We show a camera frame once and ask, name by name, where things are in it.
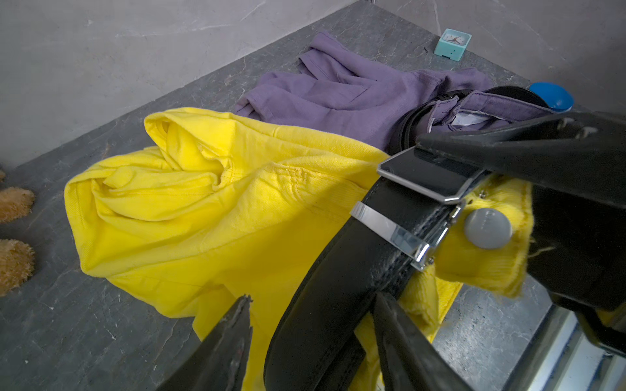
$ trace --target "brown fuzzy slipper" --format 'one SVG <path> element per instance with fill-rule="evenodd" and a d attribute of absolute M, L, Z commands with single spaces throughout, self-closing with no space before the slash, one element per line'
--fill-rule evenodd
<path fill-rule="evenodd" d="M 0 297 L 33 274 L 35 252 L 19 240 L 0 239 Z"/>
<path fill-rule="evenodd" d="M 10 187 L 0 191 L 0 223 L 8 223 L 31 212 L 35 194 L 30 190 Z"/>

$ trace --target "belt strap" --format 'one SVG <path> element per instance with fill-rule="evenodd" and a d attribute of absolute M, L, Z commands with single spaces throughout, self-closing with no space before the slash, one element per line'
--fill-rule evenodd
<path fill-rule="evenodd" d="M 455 210 L 386 178 L 362 202 L 420 238 Z M 400 295 L 415 271 L 412 261 L 350 218 L 309 270 L 274 333 L 266 389 L 347 389 L 364 357 L 354 328 L 376 292 Z"/>

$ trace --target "gray wall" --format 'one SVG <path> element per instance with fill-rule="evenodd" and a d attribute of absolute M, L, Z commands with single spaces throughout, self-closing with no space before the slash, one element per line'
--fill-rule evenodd
<path fill-rule="evenodd" d="M 353 0 L 2 0 L 10 169 Z"/>
<path fill-rule="evenodd" d="M 624 0 L 371 0 L 532 81 L 566 87 L 577 103 L 626 113 Z"/>

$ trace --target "gray floor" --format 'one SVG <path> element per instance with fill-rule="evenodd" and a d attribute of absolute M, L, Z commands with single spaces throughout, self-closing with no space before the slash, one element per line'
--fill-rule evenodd
<path fill-rule="evenodd" d="M 592 110 L 626 113 L 624 0 L 371 0 L 431 33 L 473 35 L 468 49 Z"/>
<path fill-rule="evenodd" d="M 195 350 L 190 318 L 165 318 L 81 272 L 63 188 L 107 156 L 153 145 L 143 127 L 150 113 L 180 106 L 225 111 L 268 69 L 296 72 L 298 54 L 322 29 L 401 70 L 476 66 L 496 83 L 528 83 L 473 53 L 460 63 L 434 56 L 435 35 L 359 1 L 9 172 L 7 185 L 32 189 L 37 200 L 30 216 L 0 225 L 0 237 L 31 244 L 37 257 L 33 277 L 0 300 L 0 390 L 153 390 Z M 475 390 L 499 391 L 549 307 L 545 289 L 530 277 L 518 300 L 464 287 L 435 349 Z"/>

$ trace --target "blue lid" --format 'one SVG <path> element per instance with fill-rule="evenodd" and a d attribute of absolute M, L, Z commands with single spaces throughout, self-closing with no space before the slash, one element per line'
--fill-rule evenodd
<path fill-rule="evenodd" d="M 535 83 L 528 89 L 541 98 L 554 111 L 568 111 L 574 105 L 574 98 L 567 90 L 554 83 Z"/>

